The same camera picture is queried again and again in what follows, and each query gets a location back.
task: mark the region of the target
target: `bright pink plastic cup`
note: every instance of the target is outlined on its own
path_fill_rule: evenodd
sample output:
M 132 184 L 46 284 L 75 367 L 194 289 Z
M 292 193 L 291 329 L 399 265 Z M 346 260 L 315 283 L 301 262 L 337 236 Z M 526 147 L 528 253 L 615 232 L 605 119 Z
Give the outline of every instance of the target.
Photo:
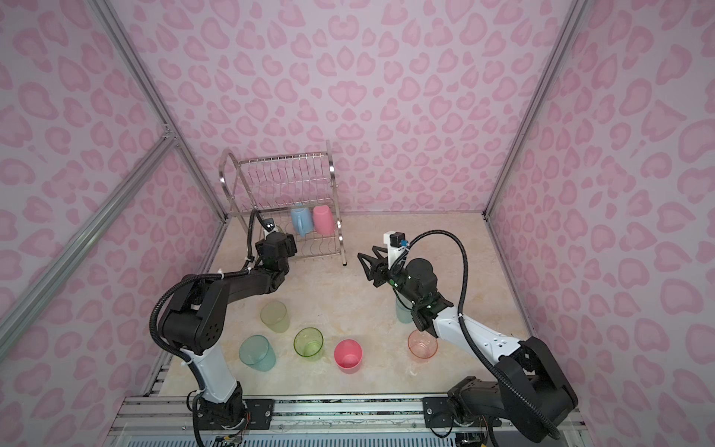
M 323 236 L 330 236 L 335 232 L 335 220 L 329 206 L 320 205 L 313 208 L 313 225 L 315 231 Z
M 344 373 L 352 374 L 360 369 L 360 362 L 363 361 L 363 349 L 358 342 L 348 338 L 335 346 L 333 357 Z

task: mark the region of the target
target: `pink patterned wall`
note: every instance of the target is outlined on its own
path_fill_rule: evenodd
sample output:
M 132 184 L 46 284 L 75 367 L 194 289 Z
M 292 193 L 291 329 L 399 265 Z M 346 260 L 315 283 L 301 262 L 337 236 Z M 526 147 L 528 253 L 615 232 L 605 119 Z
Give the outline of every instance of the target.
M 0 5 L 0 320 L 156 141 L 82 0 Z
M 399 211 L 484 208 L 570 0 L 113 3 L 216 187 L 331 139 L 344 208 Z
M 715 3 L 601 0 L 495 227 L 598 446 L 715 443 Z
M 196 272 L 218 228 L 170 153 L 0 364 L 0 444 L 89 447 L 158 354 L 157 298 Z

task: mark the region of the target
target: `dish rack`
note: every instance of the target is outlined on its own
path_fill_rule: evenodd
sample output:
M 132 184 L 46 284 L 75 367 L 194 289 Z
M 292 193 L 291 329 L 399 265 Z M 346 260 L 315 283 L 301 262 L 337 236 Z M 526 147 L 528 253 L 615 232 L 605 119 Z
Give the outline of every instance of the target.
M 295 236 L 296 257 L 340 255 L 342 264 L 347 265 L 330 142 L 326 140 L 325 146 L 325 152 L 240 161 L 230 149 L 224 149 L 219 163 L 219 181 L 230 204 L 231 215 L 239 218 L 244 230 L 248 231 L 251 209 L 255 208 L 264 218 L 272 218 L 280 230 Z M 237 173 L 232 188 L 229 188 L 225 175 L 229 158 Z M 239 179 L 243 191 L 237 192 Z M 330 207 L 336 222 L 335 231 L 328 236 L 317 232 L 301 236 L 293 227 L 291 208 L 318 205 Z

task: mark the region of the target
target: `pink heart pattern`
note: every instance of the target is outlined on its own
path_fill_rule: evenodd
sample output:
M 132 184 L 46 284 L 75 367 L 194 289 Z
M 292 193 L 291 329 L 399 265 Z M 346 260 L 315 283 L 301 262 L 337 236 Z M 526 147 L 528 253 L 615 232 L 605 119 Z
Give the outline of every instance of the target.
M 161 130 L 83 2 L 3 13 L 0 288 L 17 297 L 126 176 L 117 163 L 133 166 Z
M 493 219 L 596 446 L 715 444 L 715 10 L 698 4 L 596 2 Z
M 56 202 L 26 208 L 30 222 L 55 221 L 45 205 Z M 184 208 L 195 211 L 178 227 Z M 134 222 L 157 230 L 138 232 Z M 187 168 L 169 153 L 0 364 L 1 445 L 91 446 L 103 439 L 116 402 L 139 392 L 158 354 L 145 329 L 158 284 L 165 289 L 195 272 L 217 226 Z M 163 241 L 152 242 L 159 231 Z
M 148 48 L 142 58 L 220 197 L 220 151 L 201 147 L 248 158 L 323 150 L 330 139 L 346 211 L 479 211 L 568 7 L 493 3 L 249 2 L 240 14 L 176 1 L 115 7 L 125 26 L 142 30 L 131 38 Z M 176 43 L 149 48 L 154 35 Z M 235 60 L 222 65 L 227 54 Z M 193 79 L 204 67 L 208 76 Z M 382 156 L 383 145 L 413 140 L 413 151 Z M 447 154 L 469 168 L 440 170 L 425 191 L 408 190 L 422 166 Z

